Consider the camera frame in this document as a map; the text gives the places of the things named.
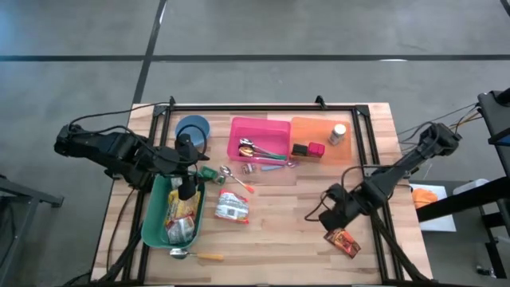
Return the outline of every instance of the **blue bowl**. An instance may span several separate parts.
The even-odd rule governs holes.
[[[177,133],[181,130],[182,127],[188,124],[194,124],[196,126],[199,126],[206,133],[206,138],[209,139],[210,134],[209,122],[206,120],[205,117],[198,115],[187,116],[180,120],[177,123],[177,127],[175,128],[175,136],[177,136]],[[198,147],[204,143],[204,137],[202,133],[195,127],[185,128],[182,131],[182,133],[190,135],[191,143],[193,143],[195,147]]]

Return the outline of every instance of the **red box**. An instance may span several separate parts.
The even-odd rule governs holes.
[[[308,156],[322,157],[326,147],[320,143],[309,143],[308,144]]]

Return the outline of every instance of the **spoon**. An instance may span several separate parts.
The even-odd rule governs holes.
[[[285,156],[285,155],[269,155],[266,153],[256,152],[251,147],[240,147],[239,153],[246,157],[256,157],[257,155],[260,155],[260,156],[268,156],[269,159],[279,159],[279,160],[287,159],[287,156]]]
[[[241,180],[233,176],[232,171],[227,166],[220,166],[220,172],[224,175],[228,175],[229,177],[235,179],[238,183],[240,183],[245,189],[251,193],[253,193],[255,190],[253,187],[249,186],[246,183],[243,183]]]
[[[265,153],[267,153],[267,154],[270,154],[270,155],[277,155],[277,154],[275,154],[274,152],[270,152],[270,151],[268,151],[268,150],[265,150],[264,148],[261,148],[261,147],[256,146],[256,145],[255,145],[255,143],[253,143],[253,141],[248,140],[248,139],[240,139],[240,140],[239,140],[239,143],[240,143],[240,144],[242,144],[242,145],[250,146],[250,147],[251,147],[252,149],[254,149],[254,150],[255,150],[255,149],[257,149],[257,150],[259,150],[259,151],[263,151],[263,152],[265,152]]]
[[[196,254],[196,253],[191,253],[190,251],[182,250],[182,249],[172,249],[172,250],[170,250],[170,255],[175,259],[184,259],[184,258],[188,257],[188,255],[190,255],[190,256],[195,256],[200,259],[223,261],[223,255],[221,255],[221,254]]]

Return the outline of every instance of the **pink plastic bin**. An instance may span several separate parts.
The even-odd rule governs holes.
[[[256,146],[278,155],[289,157],[290,123],[282,120],[264,120],[256,118],[235,117],[230,127],[229,146],[226,153],[230,159],[280,165],[270,159],[253,159],[239,155],[239,140],[249,139]]]

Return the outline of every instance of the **food package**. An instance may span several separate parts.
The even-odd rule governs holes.
[[[248,199],[226,189],[222,189],[214,216],[233,222],[248,224],[248,210]]]
[[[334,245],[336,248],[343,250],[351,258],[354,258],[358,251],[361,250],[358,242],[344,229],[337,228],[331,230],[324,235],[324,239]]]
[[[193,239],[193,233],[194,221],[190,215],[175,219],[167,228],[168,242],[170,244],[189,242]]]
[[[184,218],[188,215],[194,220],[194,217],[197,215],[199,202],[200,191],[197,191],[197,193],[188,200],[180,200],[177,190],[171,191],[168,195],[168,211],[165,219],[165,226],[168,228],[172,220]]]

